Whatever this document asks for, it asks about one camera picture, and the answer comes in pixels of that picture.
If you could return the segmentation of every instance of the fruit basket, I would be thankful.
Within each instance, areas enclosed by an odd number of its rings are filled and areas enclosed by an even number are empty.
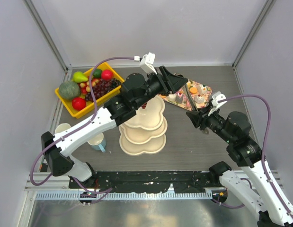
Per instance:
[[[119,80],[121,83],[124,82],[124,79],[122,77],[119,76],[118,73],[116,73],[115,70],[113,70],[112,67],[110,67],[109,64],[107,64],[106,62],[104,62],[103,64],[99,65],[98,69],[101,70],[111,70],[113,72],[113,78],[116,78],[117,80]],[[93,69],[90,69],[86,72],[84,72],[85,76],[90,76],[90,73],[92,72]],[[104,102],[106,102],[107,100],[111,99],[112,97],[114,97],[115,95],[120,93],[120,88],[121,86],[116,87],[115,89],[111,90],[110,92],[108,92],[107,94],[105,94],[104,96],[102,96],[101,98],[97,99],[97,105],[101,105]],[[61,102],[63,103],[63,105],[65,106],[65,108],[67,109],[67,111],[70,113],[70,115],[72,117],[75,117],[77,119],[81,118],[82,116],[86,115],[88,112],[90,112],[91,110],[93,110],[95,108],[95,105],[93,102],[86,102],[86,107],[80,111],[75,110],[72,107],[72,103],[71,101],[65,100],[63,99],[60,94],[59,94],[59,88],[56,88],[55,90],[56,95],[59,97],[59,99],[61,100]]]

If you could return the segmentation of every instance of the cream-colored plate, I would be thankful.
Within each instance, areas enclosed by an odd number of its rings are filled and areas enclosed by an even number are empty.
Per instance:
[[[161,97],[155,96],[147,102],[145,109],[139,108],[137,115],[126,121],[124,124],[130,128],[142,128],[148,131],[157,130],[163,123],[164,101]]]
[[[122,129],[128,141],[130,141],[133,144],[141,145],[141,144],[147,143],[153,138],[162,136],[167,130],[167,121],[165,117],[163,117],[162,125],[157,130],[154,130],[154,131],[146,131],[142,128],[137,128],[137,129],[128,128],[125,125],[121,124],[119,126],[120,132]]]
[[[162,135],[158,138],[151,139],[147,143],[144,143],[142,145],[137,145],[137,144],[132,144],[125,138],[123,129],[121,128],[121,136],[120,136],[119,143],[120,143],[121,149],[128,155],[137,156],[143,153],[156,154],[164,148],[166,143],[166,136]]]

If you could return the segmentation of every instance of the yellow tray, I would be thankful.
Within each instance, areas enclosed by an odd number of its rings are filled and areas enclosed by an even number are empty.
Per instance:
[[[117,80],[119,80],[121,83],[124,82],[124,79],[122,77],[119,76],[118,73],[116,73],[115,70],[113,70],[112,67],[110,67],[109,64],[107,64],[106,62],[102,63],[101,65],[99,65],[98,69],[101,70],[111,70],[114,74],[114,78],[116,78]],[[89,76],[90,73],[92,72],[93,69],[90,69],[86,72],[84,72],[84,75]],[[114,90],[108,92],[107,94],[105,94],[104,96],[102,96],[101,98],[97,99],[97,105],[101,105],[104,102],[106,102],[107,100],[111,99],[112,97],[114,97],[115,95],[120,93],[120,88],[121,86],[116,87]],[[93,110],[95,108],[94,103],[88,101],[86,102],[86,107],[80,111],[75,110],[72,105],[71,105],[71,101],[65,100],[63,99],[60,94],[59,94],[59,88],[56,88],[55,90],[56,95],[59,97],[59,99],[61,100],[61,102],[63,103],[63,105],[65,106],[65,108],[68,110],[68,112],[70,113],[70,115],[72,117],[75,117],[77,119],[81,118],[82,116],[86,115],[88,112],[90,112],[91,110]]]

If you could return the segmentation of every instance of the green pear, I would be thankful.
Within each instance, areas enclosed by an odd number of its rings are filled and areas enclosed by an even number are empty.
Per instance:
[[[74,76],[72,78],[74,80],[75,83],[79,84],[79,83],[82,83],[82,82],[86,82],[88,81],[89,79],[84,75],[83,72],[75,72],[74,73]]]

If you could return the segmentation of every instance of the cup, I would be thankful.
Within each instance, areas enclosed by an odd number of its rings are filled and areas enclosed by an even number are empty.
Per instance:
[[[62,123],[62,124],[59,124],[55,130],[55,134],[56,133],[60,133],[60,132],[63,132],[65,130],[68,130],[71,128],[71,125],[68,124],[68,123]]]
[[[94,150],[101,150],[103,153],[105,152],[104,148],[107,145],[107,141],[104,138],[103,133],[100,133],[94,138],[90,139],[88,143]]]

